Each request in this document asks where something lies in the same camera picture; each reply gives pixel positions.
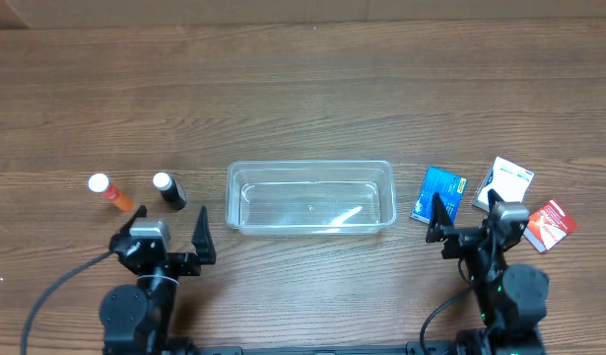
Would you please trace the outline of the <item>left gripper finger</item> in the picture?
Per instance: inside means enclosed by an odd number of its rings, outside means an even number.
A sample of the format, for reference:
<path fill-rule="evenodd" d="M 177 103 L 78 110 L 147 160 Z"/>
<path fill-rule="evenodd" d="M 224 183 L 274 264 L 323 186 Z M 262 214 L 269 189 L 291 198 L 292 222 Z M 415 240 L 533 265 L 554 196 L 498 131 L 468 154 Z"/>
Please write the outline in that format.
<path fill-rule="evenodd" d="M 199 259 L 215 258 L 215 247 L 208 226 L 208 211 L 205 206 L 200 208 L 191 242 Z"/>
<path fill-rule="evenodd" d="M 132 217 L 119 229 L 120 235 L 128 235 L 129 230 L 134 224 L 134 222 L 139 218 L 145 218 L 147 216 L 147 207 L 145 205 L 141 205 L 136 212 L 132 215 Z"/>

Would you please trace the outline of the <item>blue packet box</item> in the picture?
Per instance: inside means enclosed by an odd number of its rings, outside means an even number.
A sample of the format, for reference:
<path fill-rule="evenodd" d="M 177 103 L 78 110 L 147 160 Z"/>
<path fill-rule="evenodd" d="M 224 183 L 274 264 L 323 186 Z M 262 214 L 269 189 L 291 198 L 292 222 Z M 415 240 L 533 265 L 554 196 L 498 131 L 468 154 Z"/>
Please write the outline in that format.
<path fill-rule="evenodd" d="M 411 217 L 428 224 L 433 213 L 433 198 L 437 193 L 452 222 L 455 221 L 468 180 L 442 169 L 430 166 L 422 181 Z"/>

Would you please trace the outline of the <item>orange bottle white cap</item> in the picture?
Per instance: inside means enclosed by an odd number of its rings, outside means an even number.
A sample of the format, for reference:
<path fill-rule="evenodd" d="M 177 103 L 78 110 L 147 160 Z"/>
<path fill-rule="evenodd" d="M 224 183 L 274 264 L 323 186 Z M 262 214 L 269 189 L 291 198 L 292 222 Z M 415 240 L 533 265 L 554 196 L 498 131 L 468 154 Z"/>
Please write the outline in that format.
<path fill-rule="evenodd" d="M 105 174 L 97 173 L 90 176 L 88 187 L 123 212 L 129 212 L 133 207 L 131 198 L 118 189 Z"/>

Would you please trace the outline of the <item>dark bottle white cap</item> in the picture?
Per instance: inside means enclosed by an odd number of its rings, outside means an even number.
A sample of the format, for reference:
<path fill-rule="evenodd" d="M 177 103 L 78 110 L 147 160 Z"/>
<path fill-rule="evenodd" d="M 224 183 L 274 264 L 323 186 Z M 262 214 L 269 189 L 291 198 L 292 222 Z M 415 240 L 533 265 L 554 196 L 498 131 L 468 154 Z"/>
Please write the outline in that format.
<path fill-rule="evenodd" d="M 182 187 L 168 173 L 156 173 L 153 176 L 153 185 L 173 210 L 181 210 L 186 206 L 186 197 Z"/>

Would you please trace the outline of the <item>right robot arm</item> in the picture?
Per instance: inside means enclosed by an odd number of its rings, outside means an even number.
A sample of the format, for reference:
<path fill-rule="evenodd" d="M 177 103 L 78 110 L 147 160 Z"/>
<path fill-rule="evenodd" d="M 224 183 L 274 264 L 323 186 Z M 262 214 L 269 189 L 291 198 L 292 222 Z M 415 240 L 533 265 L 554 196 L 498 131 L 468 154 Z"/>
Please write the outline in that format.
<path fill-rule="evenodd" d="M 468 287 L 434 309 L 424 321 L 419 344 L 431 352 L 425 335 L 442 311 L 466 296 L 476 297 L 482 328 L 456 333 L 452 354 L 544 354 L 538 323 L 546 316 L 549 278 L 528 265 L 510 266 L 505 252 L 516 246 L 529 223 L 529 211 L 520 202 L 505 202 L 496 191 L 488 192 L 489 213 L 478 227 L 456 228 L 441 197 L 432 199 L 432 217 L 426 241 L 442 243 L 441 256 L 456 259 L 458 272 Z"/>

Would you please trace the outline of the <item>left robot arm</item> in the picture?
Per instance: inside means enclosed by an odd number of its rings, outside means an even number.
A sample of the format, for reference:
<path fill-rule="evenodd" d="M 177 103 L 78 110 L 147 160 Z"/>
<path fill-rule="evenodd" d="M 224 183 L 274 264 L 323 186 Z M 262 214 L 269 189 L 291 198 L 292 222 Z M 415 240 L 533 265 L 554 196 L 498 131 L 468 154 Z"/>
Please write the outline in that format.
<path fill-rule="evenodd" d="M 198 276 L 203 265 L 216 263 L 207 208 L 200 209 L 192 235 L 194 251 L 171 252 L 169 241 L 168 225 L 149 219 L 144 205 L 111 237 L 109 251 L 137 280 L 110 290 L 101 301 L 104 354 L 198 352 L 192 340 L 168 333 L 179 279 Z"/>

